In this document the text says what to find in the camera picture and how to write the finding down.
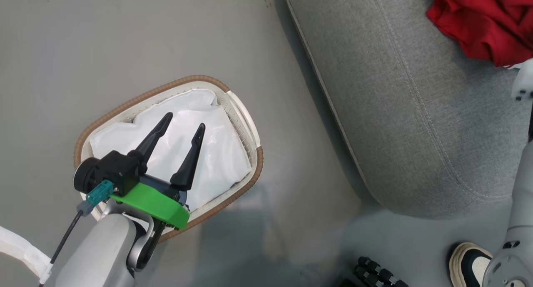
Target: black and white sneaker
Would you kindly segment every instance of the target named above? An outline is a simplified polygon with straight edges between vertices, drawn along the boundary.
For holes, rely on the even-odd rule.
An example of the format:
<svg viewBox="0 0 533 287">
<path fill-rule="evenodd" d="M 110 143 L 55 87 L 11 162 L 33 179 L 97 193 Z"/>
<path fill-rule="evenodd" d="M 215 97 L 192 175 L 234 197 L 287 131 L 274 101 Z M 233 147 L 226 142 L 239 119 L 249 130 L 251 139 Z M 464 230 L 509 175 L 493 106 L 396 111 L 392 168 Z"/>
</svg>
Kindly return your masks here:
<svg viewBox="0 0 533 287">
<path fill-rule="evenodd" d="M 493 255 L 471 242 L 457 245 L 450 257 L 450 278 L 453 287 L 480 287 Z"/>
</svg>

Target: brown basket trim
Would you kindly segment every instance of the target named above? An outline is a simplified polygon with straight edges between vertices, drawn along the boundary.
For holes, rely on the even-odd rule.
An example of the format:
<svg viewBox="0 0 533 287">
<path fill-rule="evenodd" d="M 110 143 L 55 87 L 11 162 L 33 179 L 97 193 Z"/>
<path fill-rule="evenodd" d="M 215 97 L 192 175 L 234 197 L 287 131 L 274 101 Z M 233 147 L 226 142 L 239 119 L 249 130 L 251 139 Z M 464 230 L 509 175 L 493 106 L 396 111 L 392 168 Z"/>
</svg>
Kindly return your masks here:
<svg viewBox="0 0 533 287">
<path fill-rule="evenodd" d="M 142 95 L 139 95 L 138 97 L 135 97 L 135 98 L 123 103 L 119 107 L 113 109 L 112 111 L 108 112 L 107 114 L 105 114 L 104 116 L 99 118 L 97 121 L 95 121 L 91 125 L 89 125 L 81 133 L 80 137 L 78 138 L 78 141 L 76 141 L 76 146 L 74 148 L 74 168 L 77 168 L 78 165 L 80 165 L 80 163 L 82 162 L 81 159 L 82 159 L 82 147 L 83 147 L 83 144 L 85 143 L 85 141 L 88 138 L 88 136 L 95 129 L 97 129 L 99 126 L 101 126 L 102 124 L 104 124 L 108 120 L 112 119 L 113 117 L 119 115 L 120 113 L 126 111 L 130 107 L 132 107 L 134 105 L 137 105 L 138 103 L 141 103 L 142 101 L 144 101 L 144 100 L 146 100 L 146 99 L 148 99 L 150 97 L 153 97 L 154 95 L 157 95 L 159 93 L 165 92 L 165 91 L 170 90 L 170 89 L 172 89 L 174 87 L 177 87 L 177 86 L 180 86 L 180 85 L 183 85 L 183 84 L 187 84 L 189 82 L 198 82 L 198 81 L 209 82 L 209 83 L 217 86 L 218 88 L 220 88 L 223 92 L 230 91 L 230 88 L 228 88 L 228 86 L 226 86 L 226 84 L 224 84 L 223 82 L 221 82 L 221 81 L 219 81 L 219 80 L 217 80 L 217 79 L 215 79 L 213 77 L 196 75 L 196 76 L 188 76 L 188 77 L 185 77 L 185 78 L 181 78 L 179 80 L 167 83 L 167 84 L 165 84 L 163 86 L 160 86 L 158 88 L 155 88 L 155 89 L 152 89 L 152 90 L 150 90 L 148 92 L 145 92 Z M 263 170 L 263 148 L 262 147 L 258 147 L 257 148 L 257 168 L 255 169 L 255 173 L 252 176 L 252 178 L 250 179 L 250 182 L 248 182 L 245 186 L 240 188 L 237 192 L 235 192 L 235 194 L 233 194 L 232 196 L 227 198 L 224 202 L 221 202 L 217 206 L 213 207 L 213 209 L 211 209 L 211 210 L 207 211 L 206 213 L 202 214 L 200 217 L 194 219 L 192 222 L 189 222 L 187 224 L 187 228 L 185 230 L 175 230 L 175 231 L 169 232 L 167 234 L 164 234 L 163 236 L 161 236 L 159 242 L 163 242 L 163 241 L 169 240 L 170 238 L 175 237 L 175 236 L 181 234 L 182 232 L 185 232 L 186 230 L 188 230 L 188 229 L 200 224 L 202 221 L 208 219 L 209 217 L 211 217 L 211 216 L 215 215 L 216 213 L 218 213 L 220 210 L 222 210 L 225 207 L 227 207 L 234 200 L 236 200 L 240 196 L 242 196 L 244 194 L 244 192 L 247 192 L 255 184 L 255 182 L 257 182 L 257 179 L 259 179 L 259 176 L 261 175 L 261 171 L 262 170 Z"/>
</svg>

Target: gray floor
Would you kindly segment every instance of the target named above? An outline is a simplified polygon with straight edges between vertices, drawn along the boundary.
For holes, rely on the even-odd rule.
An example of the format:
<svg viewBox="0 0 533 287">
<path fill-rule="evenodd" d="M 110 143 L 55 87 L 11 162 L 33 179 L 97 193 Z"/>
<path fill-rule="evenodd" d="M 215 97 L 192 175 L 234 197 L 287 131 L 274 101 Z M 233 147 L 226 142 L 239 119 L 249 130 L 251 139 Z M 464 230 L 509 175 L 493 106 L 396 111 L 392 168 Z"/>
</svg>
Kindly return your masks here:
<svg viewBox="0 0 533 287">
<path fill-rule="evenodd" d="M 448 247 L 494 251 L 509 206 L 468 219 L 393 215 L 362 187 L 283 0 L 0 0 L 0 225 L 52 255 L 80 201 L 72 152 L 110 109 L 192 74 L 242 99 L 264 148 L 245 196 L 158 247 L 139 286 L 328 286 L 358 255 L 447 287 Z M 57 271 L 94 226 L 82 219 Z M 2 286 L 37 286 L 0 255 Z"/>
</svg>

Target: gray sofa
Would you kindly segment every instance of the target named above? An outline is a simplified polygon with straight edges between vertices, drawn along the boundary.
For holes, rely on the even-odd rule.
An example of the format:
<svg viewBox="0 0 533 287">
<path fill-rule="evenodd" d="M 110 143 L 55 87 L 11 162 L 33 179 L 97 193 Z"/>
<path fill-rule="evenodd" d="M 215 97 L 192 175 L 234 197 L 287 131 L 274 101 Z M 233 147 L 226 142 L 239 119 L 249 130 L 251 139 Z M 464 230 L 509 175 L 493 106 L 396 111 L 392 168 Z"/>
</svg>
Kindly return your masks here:
<svg viewBox="0 0 533 287">
<path fill-rule="evenodd" d="M 530 103 L 516 71 L 470 60 L 427 19 L 432 0 L 287 0 L 366 187 L 431 219 L 510 200 Z"/>
</svg>

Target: black cable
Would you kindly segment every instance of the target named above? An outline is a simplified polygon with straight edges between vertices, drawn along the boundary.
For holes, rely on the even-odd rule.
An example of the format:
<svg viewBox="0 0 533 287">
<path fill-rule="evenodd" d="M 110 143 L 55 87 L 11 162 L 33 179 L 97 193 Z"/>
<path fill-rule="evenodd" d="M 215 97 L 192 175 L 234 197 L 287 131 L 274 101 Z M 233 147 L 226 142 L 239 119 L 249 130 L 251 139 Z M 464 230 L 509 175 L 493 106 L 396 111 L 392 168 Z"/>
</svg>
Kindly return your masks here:
<svg viewBox="0 0 533 287">
<path fill-rule="evenodd" d="M 68 236 L 70 235 L 70 233 L 74 229 L 74 226 L 76 226 L 76 223 L 78 223 L 78 220 L 80 219 L 80 217 L 82 217 L 82 215 L 83 215 L 83 211 L 81 210 L 78 211 L 78 214 L 76 214 L 76 217 L 74 217 L 74 220 L 72 221 L 72 223 L 70 224 L 70 227 L 68 227 L 67 231 L 63 235 L 63 239 L 61 239 L 61 242 L 59 242 L 59 245 L 57 246 L 57 249 L 55 250 L 54 255 L 50 259 L 50 264 L 55 263 L 55 259 L 57 259 L 57 257 L 59 256 L 59 252 L 61 252 L 61 249 L 63 249 L 63 245 L 65 245 L 65 242 L 67 241 Z"/>
<path fill-rule="evenodd" d="M 529 118 L 528 142 L 533 141 L 533 107 L 531 107 L 531 117 Z"/>
</svg>

